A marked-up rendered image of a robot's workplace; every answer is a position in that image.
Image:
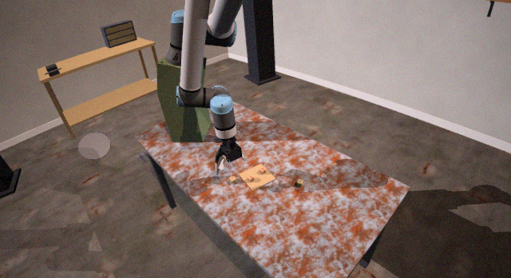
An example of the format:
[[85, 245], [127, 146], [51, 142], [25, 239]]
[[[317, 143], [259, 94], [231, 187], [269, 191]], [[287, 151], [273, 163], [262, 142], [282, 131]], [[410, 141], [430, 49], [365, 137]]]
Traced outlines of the tan flat mat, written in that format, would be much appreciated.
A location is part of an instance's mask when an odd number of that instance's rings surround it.
[[[262, 167], [264, 166], [260, 164], [239, 174], [252, 191], [276, 179], [267, 169], [265, 174], [261, 174], [259, 169]], [[248, 181], [250, 175], [255, 179], [253, 182]]]

